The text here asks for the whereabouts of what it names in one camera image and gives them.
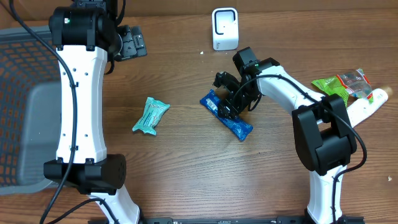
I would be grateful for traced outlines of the white barcode scanner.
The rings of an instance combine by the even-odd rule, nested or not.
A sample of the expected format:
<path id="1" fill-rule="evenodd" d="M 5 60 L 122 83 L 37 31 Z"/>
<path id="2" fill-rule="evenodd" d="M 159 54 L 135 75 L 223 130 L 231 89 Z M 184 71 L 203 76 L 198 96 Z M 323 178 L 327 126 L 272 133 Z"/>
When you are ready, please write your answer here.
<path id="1" fill-rule="evenodd" d="M 211 15 L 213 49 L 234 50 L 239 44 L 238 12 L 233 7 L 221 7 Z"/>

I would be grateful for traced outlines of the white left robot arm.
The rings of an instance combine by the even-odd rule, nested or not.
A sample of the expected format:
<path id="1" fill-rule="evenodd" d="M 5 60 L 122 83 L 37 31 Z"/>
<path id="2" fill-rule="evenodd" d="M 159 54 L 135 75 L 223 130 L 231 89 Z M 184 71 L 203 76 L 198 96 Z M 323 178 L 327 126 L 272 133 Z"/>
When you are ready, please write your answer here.
<path id="1" fill-rule="evenodd" d="M 106 223 L 142 223 L 124 184 L 126 158 L 109 154 L 103 137 L 103 77 L 116 62 L 146 54 L 140 28 L 122 25 L 123 15 L 116 1 L 74 1 L 50 17 L 62 110 L 56 156 L 44 176 L 96 202 Z"/>

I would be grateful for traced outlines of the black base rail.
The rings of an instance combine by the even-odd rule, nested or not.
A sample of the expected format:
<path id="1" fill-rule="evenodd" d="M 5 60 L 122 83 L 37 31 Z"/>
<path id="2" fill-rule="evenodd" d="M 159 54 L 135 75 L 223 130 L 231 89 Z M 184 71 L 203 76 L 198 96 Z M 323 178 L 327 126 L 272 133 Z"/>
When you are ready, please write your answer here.
<path id="1" fill-rule="evenodd" d="M 89 224 L 110 223 L 105 219 L 89 220 Z M 277 217 L 265 219 L 172 219 L 172 218 L 146 218 L 148 224 L 304 224 L 310 223 L 305 217 Z M 344 217 L 338 223 L 343 224 L 365 224 L 363 217 Z"/>

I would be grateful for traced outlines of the grey plastic mesh basket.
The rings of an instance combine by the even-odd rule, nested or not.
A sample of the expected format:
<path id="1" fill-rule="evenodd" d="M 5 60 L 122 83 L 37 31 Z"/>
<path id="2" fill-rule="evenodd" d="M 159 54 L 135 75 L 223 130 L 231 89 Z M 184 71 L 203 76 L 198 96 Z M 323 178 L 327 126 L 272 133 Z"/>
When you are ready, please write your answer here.
<path id="1" fill-rule="evenodd" d="M 1 195 L 57 184 L 44 177 L 61 125 L 57 59 L 23 28 L 1 30 Z"/>

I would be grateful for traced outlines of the green Haribo gummy bag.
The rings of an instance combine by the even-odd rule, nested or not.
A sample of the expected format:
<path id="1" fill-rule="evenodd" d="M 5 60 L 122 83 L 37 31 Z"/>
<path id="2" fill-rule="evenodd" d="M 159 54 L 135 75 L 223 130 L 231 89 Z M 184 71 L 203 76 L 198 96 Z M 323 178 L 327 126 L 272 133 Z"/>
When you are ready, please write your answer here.
<path id="1" fill-rule="evenodd" d="M 347 106 L 350 96 L 368 100 L 369 103 L 374 101 L 373 89 L 361 68 L 351 70 L 342 75 L 314 80 L 312 85 L 327 95 L 337 94 L 343 99 L 345 106 Z"/>

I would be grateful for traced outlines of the blue Oreo cookie pack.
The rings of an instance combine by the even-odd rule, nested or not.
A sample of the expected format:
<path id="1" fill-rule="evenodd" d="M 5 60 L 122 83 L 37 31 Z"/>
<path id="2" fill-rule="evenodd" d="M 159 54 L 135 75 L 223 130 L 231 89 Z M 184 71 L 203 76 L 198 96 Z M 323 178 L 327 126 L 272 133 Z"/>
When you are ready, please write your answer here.
<path id="1" fill-rule="evenodd" d="M 214 90 L 210 90 L 209 93 L 200 100 L 200 103 L 221 123 L 223 123 L 240 141 L 244 141 L 253 130 L 253 127 L 239 117 L 236 119 L 220 117 L 218 114 L 220 102 L 221 99 L 216 95 Z"/>

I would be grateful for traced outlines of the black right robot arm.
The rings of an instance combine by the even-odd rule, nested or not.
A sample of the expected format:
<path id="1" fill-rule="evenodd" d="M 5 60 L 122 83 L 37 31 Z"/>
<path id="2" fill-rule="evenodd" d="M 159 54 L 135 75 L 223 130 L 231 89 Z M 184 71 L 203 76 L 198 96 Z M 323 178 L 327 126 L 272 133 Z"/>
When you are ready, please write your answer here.
<path id="1" fill-rule="evenodd" d="M 314 92 L 292 78 L 273 58 L 235 55 L 233 62 L 241 79 L 218 72 L 214 86 L 228 94 L 216 115 L 236 119 L 252 103 L 268 96 L 292 117 L 295 150 L 310 173 L 307 223 L 349 223 L 340 206 L 341 185 L 356 152 L 358 135 L 349 120 L 343 99 Z"/>

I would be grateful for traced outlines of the white tube with gold cap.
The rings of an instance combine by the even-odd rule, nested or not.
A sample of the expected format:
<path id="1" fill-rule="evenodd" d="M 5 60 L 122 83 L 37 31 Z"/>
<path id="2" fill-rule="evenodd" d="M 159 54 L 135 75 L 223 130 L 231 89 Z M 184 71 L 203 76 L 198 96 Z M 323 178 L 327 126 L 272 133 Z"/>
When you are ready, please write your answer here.
<path id="1" fill-rule="evenodd" d="M 388 99 L 393 95 L 393 90 L 389 86 L 383 86 L 373 90 L 373 102 L 365 98 L 359 98 L 347 107 L 347 113 L 351 127 L 364 121 L 373 115 Z"/>

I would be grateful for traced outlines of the teal snack packet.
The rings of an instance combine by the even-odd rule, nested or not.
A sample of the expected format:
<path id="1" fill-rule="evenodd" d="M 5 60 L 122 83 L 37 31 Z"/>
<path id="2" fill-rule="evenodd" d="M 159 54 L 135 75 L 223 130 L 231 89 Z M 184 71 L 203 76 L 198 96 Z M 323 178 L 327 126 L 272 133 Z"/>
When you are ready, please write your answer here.
<path id="1" fill-rule="evenodd" d="M 170 105 L 165 104 L 152 97 L 148 97 L 144 107 L 142 117 L 132 127 L 132 131 L 141 130 L 144 134 L 156 135 L 155 127 L 158 125 L 164 113 L 170 108 Z"/>

